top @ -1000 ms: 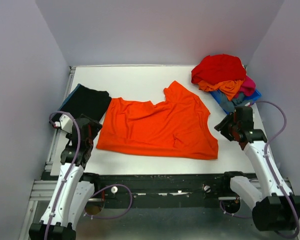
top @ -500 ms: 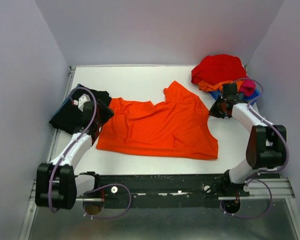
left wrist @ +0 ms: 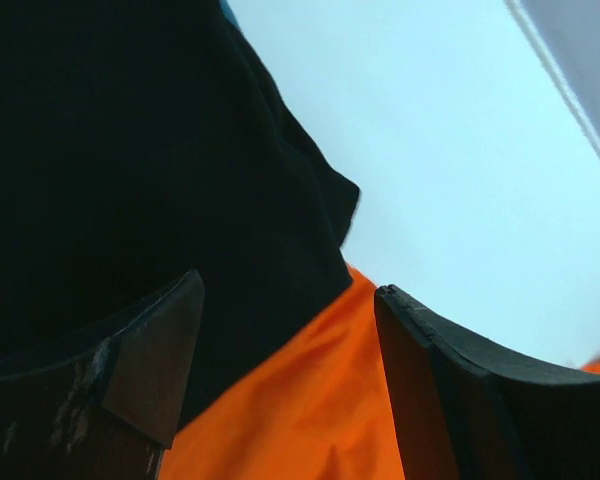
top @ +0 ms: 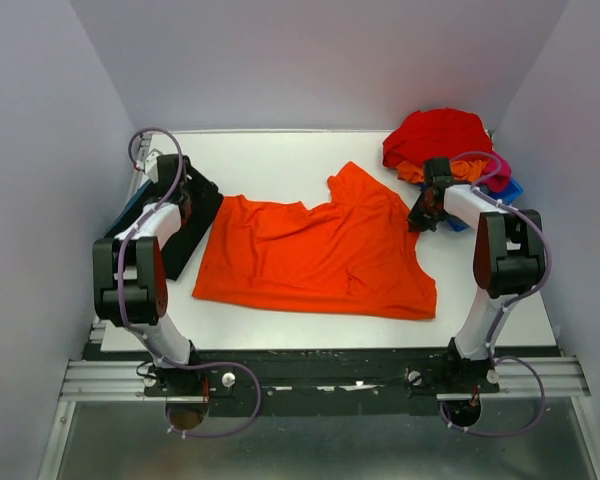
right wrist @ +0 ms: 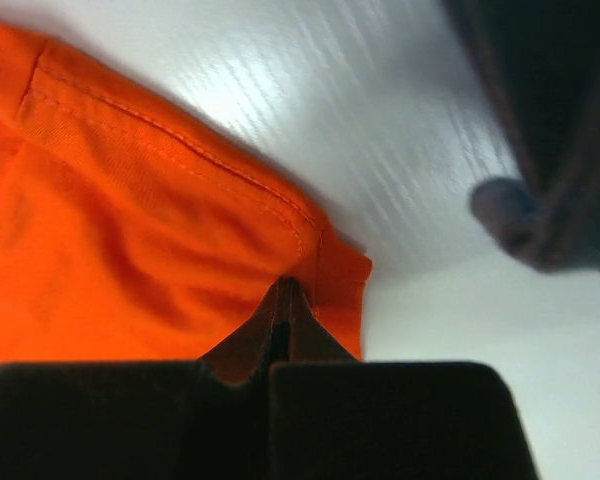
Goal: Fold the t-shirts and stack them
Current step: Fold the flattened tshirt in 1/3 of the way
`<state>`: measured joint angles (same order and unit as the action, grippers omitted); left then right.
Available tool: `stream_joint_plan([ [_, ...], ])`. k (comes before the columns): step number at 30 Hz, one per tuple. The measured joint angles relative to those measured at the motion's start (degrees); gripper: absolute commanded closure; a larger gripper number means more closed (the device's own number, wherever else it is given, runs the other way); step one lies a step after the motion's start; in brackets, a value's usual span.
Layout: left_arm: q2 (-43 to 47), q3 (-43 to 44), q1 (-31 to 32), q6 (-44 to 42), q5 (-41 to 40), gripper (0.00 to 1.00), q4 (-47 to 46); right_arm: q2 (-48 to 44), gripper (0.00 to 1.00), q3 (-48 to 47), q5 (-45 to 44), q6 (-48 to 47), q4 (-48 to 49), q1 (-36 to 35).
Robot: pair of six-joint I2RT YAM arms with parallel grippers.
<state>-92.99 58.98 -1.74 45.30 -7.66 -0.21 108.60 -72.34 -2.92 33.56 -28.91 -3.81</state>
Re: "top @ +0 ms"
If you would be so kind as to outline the black t shirt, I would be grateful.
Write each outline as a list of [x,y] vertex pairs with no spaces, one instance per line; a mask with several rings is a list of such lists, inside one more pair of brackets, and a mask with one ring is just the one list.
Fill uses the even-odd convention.
[[167,200],[178,207],[181,226],[161,248],[169,280],[179,278],[216,218],[223,199],[218,186],[193,167],[189,157],[184,155],[177,187]]

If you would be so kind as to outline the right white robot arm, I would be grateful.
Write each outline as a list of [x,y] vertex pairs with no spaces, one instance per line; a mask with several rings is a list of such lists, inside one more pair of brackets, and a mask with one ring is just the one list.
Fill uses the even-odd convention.
[[476,182],[455,179],[451,163],[446,157],[424,162],[424,186],[407,221],[411,232],[421,233],[455,217],[475,231],[476,295],[439,370],[442,384],[460,392],[493,367],[506,320],[517,303],[546,283],[551,252],[537,211],[518,210],[488,196]]

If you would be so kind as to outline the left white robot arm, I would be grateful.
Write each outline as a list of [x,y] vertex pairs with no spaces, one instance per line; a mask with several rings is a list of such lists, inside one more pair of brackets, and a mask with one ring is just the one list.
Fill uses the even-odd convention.
[[96,315],[131,333],[181,395],[202,380],[191,340],[168,314],[168,282],[184,271],[204,235],[203,203],[217,190],[182,154],[160,155],[105,236],[93,244]]

